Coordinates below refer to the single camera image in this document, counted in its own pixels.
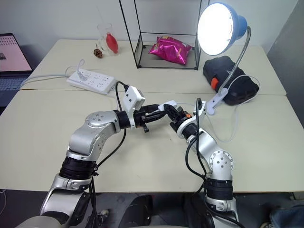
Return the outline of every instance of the power cord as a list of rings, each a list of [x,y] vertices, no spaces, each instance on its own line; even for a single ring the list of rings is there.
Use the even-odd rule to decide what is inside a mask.
[[[84,76],[82,75],[82,73],[79,71],[79,67],[81,67],[84,63],[85,63],[85,61],[84,61],[83,59],[81,59],[81,60],[79,61],[79,63],[77,64],[77,73],[78,73],[79,77],[84,77]],[[49,79],[54,79],[54,78],[58,78],[58,77],[69,77],[69,76],[67,75],[67,71],[68,71],[68,69],[70,69],[71,67],[75,67],[75,66],[69,66],[69,67],[66,69],[65,74],[48,74],[48,75],[37,75],[37,76],[29,77],[29,78],[25,79],[25,80],[21,83],[20,88],[22,88],[22,87],[23,87],[25,84],[27,84],[27,83],[36,82],[36,80],[35,80],[35,81],[31,81],[32,79],[35,79],[35,78],[51,77],[51,78],[45,78],[45,79],[44,79],[44,80],[49,80]]]
[[[119,111],[122,111],[123,109],[122,109],[122,106],[120,104],[118,89],[117,89],[118,84],[122,84],[124,86],[125,90],[127,90],[129,86],[126,85],[125,83],[121,82],[121,81],[117,81],[116,84],[115,84],[115,93],[116,93],[116,98],[117,98],[117,102],[118,102],[118,106],[119,106]],[[124,129],[123,130],[123,138],[120,141],[120,143],[118,144],[118,146],[109,155],[107,155],[101,162],[99,162],[99,164],[97,165],[98,167],[101,166],[106,160],[108,160],[121,147],[121,145],[123,144],[124,139],[126,137],[126,134],[127,134],[127,130]]]
[[[122,109],[119,95],[118,95],[118,85],[119,84],[123,85],[125,90],[127,90],[129,86],[121,81],[117,81],[115,84],[115,93],[116,93],[119,110],[122,111],[123,109]],[[123,138],[120,141],[120,143],[118,144],[118,146],[109,155],[107,155],[100,163],[98,163],[98,165],[97,165],[98,167],[101,166],[106,160],[108,160],[121,147],[121,145],[123,144],[123,142],[125,140],[126,133],[127,133],[127,130],[124,129]],[[92,181],[89,185],[89,192],[90,192],[91,204],[92,204],[92,214],[91,214],[91,217],[85,228],[98,228],[98,221],[97,221],[98,217],[97,217],[97,211],[96,211],[96,192],[95,192],[95,185],[94,185],[93,177],[92,177]]]
[[[190,104],[190,103],[186,103],[186,102],[176,102],[176,104],[177,104],[177,105],[179,105],[179,104],[184,104],[184,105],[190,105],[190,106],[192,106],[192,107],[195,107],[195,105]]]
[[[201,102],[201,99],[200,98],[197,98],[196,99],[196,107],[195,107],[195,111],[196,111],[196,142],[197,142],[197,146],[196,146],[196,153],[197,153],[197,156],[198,156],[198,160],[199,160],[199,162],[200,162],[200,164],[201,164],[201,166],[202,166],[202,168],[203,168],[203,170],[204,170],[204,172],[205,172],[205,174],[206,174],[206,169],[205,169],[205,167],[204,167],[204,165],[203,165],[203,163],[202,163],[202,161],[201,161],[201,159],[200,159],[200,154],[199,154],[199,147],[198,147],[198,141],[199,141],[199,135],[200,135],[200,121],[199,121],[199,115],[198,115],[198,111],[199,111],[199,104],[200,104],[200,102]],[[194,140],[189,144],[189,146],[188,146],[188,148],[190,148],[191,146],[192,146],[192,144],[194,143]],[[203,183],[202,183],[202,185],[200,186],[200,188],[190,197],[190,202],[191,202],[191,204],[192,204],[192,206],[193,206],[193,208],[195,208],[195,206],[193,205],[193,202],[192,202],[192,197],[194,196],[194,195],[196,195],[196,194],[199,194],[200,193],[200,191],[204,188],[204,195],[203,195],[203,201],[204,201],[204,204],[205,204],[205,207],[207,208],[207,210],[209,211],[209,213],[212,215],[212,216],[218,216],[218,217],[220,217],[220,218],[222,218],[222,219],[225,219],[225,220],[227,220],[227,221],[230,221],[230,222],[232,222],[232,223],[234,223],[234,224],[236,224],[236,225],[238,225],[239,227],[241,227],[241,228],[245,228],[241,223],[239,223],[238,221],[236,221],[236,220],[234,220],[234,219],[231,219],[231,218],[229,218],[228,216],[225,216],[225,215],[222,215],[222,214],[220,214],[220,213],[218,213],[217,211],[214,211],[214,210],[212,210],[210,207],[209,207],[209,205],[207,204],[207,202],[206,202],[206,194],[207,194],[207,188],[206,188],[206,186],[204,186],[205,185],[205,181],[206,181],[206,177],[202,177],[201,176],[201,178],[204,180],[203,181]]]
[[[205,175],[204,174],[199,174],[198,172],[194,171],[190,165],[189,165],[189,161],[188,161],[188,156],[189,156],[189,151],[191,146],[196,142],[196,139],[193,139],[190,144],[188,145],[187,149],[186,149],[186,154],[185,154],[185,162],[186,162],[186,166],[188,168],[188,170],[190,172],[192,172],[193,174],[197,175],[198,177],[201,177],[203,180],[205,180]]]
[[[232,85],[236,80],[238,80],[240,77],[244,77],[244,76],[248,76],[248,77],[250,77],[250,78],[255,79],[255,80],[257,81],[257,83],[258,83],[259,88],[261,88],[261,84],[260,84],[259,80],[257,80],[255,77],[250,76],[250,75],[239,75],[238,77],[236,77],[236,78],[230,83],[230,85],[229,85],[229,87],[228,87],[228,91],[229,91],[231,85]],[[206,115],[206,117],[207,117],[207,119],[208,119],[208,121],[209,121],[209,123],[210,123],[211,131],[214,133],[214,136],[216,137],[216,139],[218,139],[218,140],[219,140],[220,142],[222,142],[222,143],[228,143],[228,142],[230,142],[230,141],[233,140],[233,138],[234,138],[234,136],[235,136],[235,134],[236,134],[236,132],[237,132],[237,128],[238,128],[238,107],[241,106],[241,105],[243,105],[243,104],[245,104],[245,103],[247,103],[247,102],[249,102],[249,101],[251,101],[252,99],[256,98],[257,95],[258,95],[258,93],[256,93],[256,95],[254,95],[252,98],[250,98],[250,99],[244,101],[243,103],[240,103],[240,104],[238,104],[238,105],[235,106],[235,108],[234,108],[234,110],[233,110],[233,112],[235,113],[235,124],[234,124],[234,128],[233,128],[232,134],[231,134],[231,136],[229,137],[229,139],[227,139],[227,140],[223,140],[223,139],[221,139],[221,138],[219,137],[219,135],[218,135],[218,134],[216,133],[216,131],[214,130],[214,126],[213,126],[213,124],[212,124],[212,121],[211,121],[209,115],[208,115],[208,114]]]
[[[3,194],[3,196],[4,196],[4,206],[3,206],[2,210],[0,211],[0,215],[3,213],[3,211],[4,211],[5,207],[6,207],[6,201],[7,201],[7,199],[6,199],[5,191],[6,191],[5,189],[4,190],[0,190],[0,194]]]

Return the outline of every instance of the black metal frame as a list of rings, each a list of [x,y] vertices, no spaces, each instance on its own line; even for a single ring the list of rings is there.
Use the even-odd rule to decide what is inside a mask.
[[[198,23],[199,23],[199,19],[200,19],[200,10],[201,10],[202,0],[199,0],[199,1],[200,1],[199,2],[200,4],[199,4]],[[128,38],[129,38],[131,49],[132,49],[132,54],[133,54],[133,57],[134,57],[135,64],[136,64],[137,68],[166,68],[166,69],[194,69],[194,70],[198,70],[199,63],[200,63],[199,60],[200,60],[201,48],[200,48],[199,43],[198,43],[197,29],[196,29],[196,34],[142,32],[141,27],[140,27],[140,23],[139,23],[139,18],[138,18],[138,12],[137,12],[137,7],[136,7],[136,0],[134,0],[136,17],[137,17],[137,23],[138,23],[139,33],[140,33],[139,37],[138,37],[138,40],[137,40],[136,48],[134,50],[133,46],[132,46],[131,37],[130,37],[129,30],[128,30],[127,22],[126,22],[125,15],[124,15],[123,6],[122,6],[121,2],[122,2],[122,0],[119,0],[120,8],[121,8],[121,11],[122,11],[122,14],[123,14],[124,24],[125,24],[125,27],[126,27],[126,30],[127,30]],[[192,47],[192,51],[194,51],[195,66],[190,68],[190,67],[186,67],[184,65],[178,65],[178,64],[175,64],[176,65],[175,67],[174,66],[168,66],[168,67],[166,67],[166,66],[165,67],[156,66],[155,67],[155,66],[143,66],[143,65],[141,65],[141,59],[142,59],[142,56],[143,56],[143,49],[145,49],[147,47],[152,47],[150,45],[144,45],[143,44],[142,34],[160,34],[160,35],[169,35],[169,36],[170,35],[176,35],[176,36],[195,36],[195,44],[194,44],[194,47]],[[141,49],[139,60],[137,62],[135,53],[136,53],[136,51],[137,51],[137,49],[139,48],[140,45],[142,46],[142,49]]]

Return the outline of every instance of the red balloon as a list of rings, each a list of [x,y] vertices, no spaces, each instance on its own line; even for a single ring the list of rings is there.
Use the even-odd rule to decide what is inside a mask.
[[[111,35],[111,33],[108,33],[106,35],[106,44],[108,47],[115,53],[118,53],[118,44],[114,36]]]

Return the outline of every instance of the chip bag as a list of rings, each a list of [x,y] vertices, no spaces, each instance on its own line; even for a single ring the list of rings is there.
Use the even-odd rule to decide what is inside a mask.
[[[172,37],[162,36],[157,37],[156,44],[152,46],[149,53],[173,63],[186,65],[190,50],[190,45]]]

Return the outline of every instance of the jeans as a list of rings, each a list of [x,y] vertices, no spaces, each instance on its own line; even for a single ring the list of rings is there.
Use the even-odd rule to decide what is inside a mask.
[[[304,205],[290,209],[276,209],[270,213],[275,228],[304,228]]]

